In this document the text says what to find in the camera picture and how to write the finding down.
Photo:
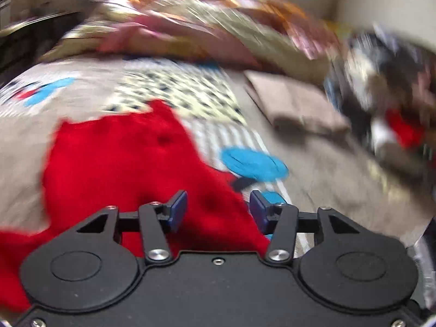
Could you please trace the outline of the floral pink quilt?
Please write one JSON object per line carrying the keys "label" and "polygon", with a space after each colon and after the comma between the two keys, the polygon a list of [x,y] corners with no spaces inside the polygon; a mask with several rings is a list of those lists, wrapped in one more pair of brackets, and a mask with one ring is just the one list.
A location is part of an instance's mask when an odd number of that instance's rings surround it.
{"label": "floral pink quilt", "polygon": [[109,0],[41,60],[87,52],[167,57],[319,84],[340,48],[322,21],[283,0]]}

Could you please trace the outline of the folded beige cloth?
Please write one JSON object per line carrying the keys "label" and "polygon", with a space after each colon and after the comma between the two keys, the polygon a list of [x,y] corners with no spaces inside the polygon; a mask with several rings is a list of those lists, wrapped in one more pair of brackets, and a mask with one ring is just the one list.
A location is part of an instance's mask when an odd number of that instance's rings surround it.
{"label": "folded beige cloth", "polygon": [[245,71],[245,91],[271,126],[298,128],[314,134],[339,136],[351,130],[350,122],[319,88],[283,75]]}

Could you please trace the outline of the pile of mixed clothes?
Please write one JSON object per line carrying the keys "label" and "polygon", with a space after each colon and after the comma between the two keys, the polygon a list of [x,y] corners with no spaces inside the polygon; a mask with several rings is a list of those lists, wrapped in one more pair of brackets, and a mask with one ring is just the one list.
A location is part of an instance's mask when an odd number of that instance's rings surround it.
{"label": "pile of mixed clothes", "polygon": [[355,30],[324,88],[353,135],[389,168],[435,175],[435,53],[378,25]]}

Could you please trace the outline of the dark side table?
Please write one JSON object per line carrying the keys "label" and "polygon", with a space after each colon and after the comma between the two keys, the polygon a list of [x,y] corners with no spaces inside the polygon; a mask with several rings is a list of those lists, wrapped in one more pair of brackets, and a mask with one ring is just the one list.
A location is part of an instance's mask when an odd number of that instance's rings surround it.
{"label": "dark side table", "polygon": [[83,21],[82,13],[56,13],[1,30],[1,85],[38,62],[60,38]]}

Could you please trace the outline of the grey cartoon print blanket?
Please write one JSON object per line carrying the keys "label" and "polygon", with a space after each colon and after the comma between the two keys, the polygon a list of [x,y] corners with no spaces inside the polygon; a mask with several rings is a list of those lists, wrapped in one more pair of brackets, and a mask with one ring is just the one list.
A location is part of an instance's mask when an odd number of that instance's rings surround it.
{"label": "grey cartoon print blanket", "polygon": [[248,89],[243,73],[164,60],[74,57],[32,67],[1,94],[1,226],[47,226],[41,174],[61,120],[142,111],[146,101],[160,98],[180,113],[212,167],[222,169],[219,152],[227,146],[273,154],[289,174],[258,189],[276,190],[304,211],[332,207],[368,229],[414,244],[435,214],[422,181],[391,174],[351,137],[271,126]]}

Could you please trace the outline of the red knit sweater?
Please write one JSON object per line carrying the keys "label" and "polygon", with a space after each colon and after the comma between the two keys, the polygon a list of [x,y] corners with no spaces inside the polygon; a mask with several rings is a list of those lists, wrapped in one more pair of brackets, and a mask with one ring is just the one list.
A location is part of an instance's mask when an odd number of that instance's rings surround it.
{"label": "red knit sweater", "polygon": [[166,202],[179,190],[187,193],[188,206],[177,232],[168,235],[173,253],[266,252],[268,239],[230,186],[230,176],[201,160],[167,105],[150,106],[146,113],[59,124],[41,178],[48,228],[36,234],[1,231],[2,308],[22,313],[29,307],[19,268],[40,245],[106,206],[132,212]]}

